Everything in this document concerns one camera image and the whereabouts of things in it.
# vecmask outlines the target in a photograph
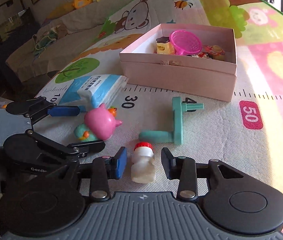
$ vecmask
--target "metal screw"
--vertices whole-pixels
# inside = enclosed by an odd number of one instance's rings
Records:
[[[93,193],[91,193],[91,195],[94,197],[94,198],[105,198],[108,196],[107,192],[103,191],[103,190],[96,190],[94,191]]]
[[[183,198],[193,198],[196,196],[196,193],[191,190],[183,190],[179,193],[179,195]]]

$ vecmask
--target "cartoon bee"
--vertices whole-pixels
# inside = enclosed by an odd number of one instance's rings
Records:
[[[175,7],[183,10],[187,5],[189,5],[189,7],[191,8],[193,4],[191,2],[187,2],[187,1],[188,0],[177,1],[177,2],[175,2]]]

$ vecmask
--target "play mat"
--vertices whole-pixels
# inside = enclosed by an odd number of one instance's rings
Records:
[[[142,129],[171,130],[171,98],[181,96],[183,101],[205,104],[204,110],[184,113],[184,144],[155,145],[155,183],[132,182],[128,167],[123,179],[110,182],[112,191],[176,193],[178,182],[167,183],[160,164],[160,150],[166,146],[175,156],[190,156],[197,162],[220,159],[283,192],[283,14],[261,0],[134,0],[112,15],[95,44],[38,95],[58,103],[74,78],[122,74],[118,53],[159,23],[234,29],[238,78],[231,103],[128,84],[113,103],[123,125],[106,142],[103,152],[83,161],[91,162],[105,153],[113,155],[120,146],[128,147],[131,155]],[[35,130],[66,145],[75,142],[72,131],[82,120],[82,114],[47,117],[35,125]],[[88,192],[87,183],[81,192]],[[207,192],[204,181],[199,183],[199,192]]]

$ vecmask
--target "black gripper pad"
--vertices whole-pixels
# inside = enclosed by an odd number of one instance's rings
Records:
[[[117,192],[108,201],[93,203],[78,222],[53,236],[28,238],[9,232],[2,236],[2,240],[61,239],[283,240],[283,234],[232,235],[210,224],[196,204],[178,201],[171,192]]]

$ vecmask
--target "pink box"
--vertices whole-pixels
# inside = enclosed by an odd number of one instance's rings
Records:
[[[186,30],[203,45],[218,45],[226,61],[155,54],[156,39]],[[233,29],[197,24],[160,24],[124,49],[120,55],[129,83],[174,90],[230,102],[237,78],[237,52]]]

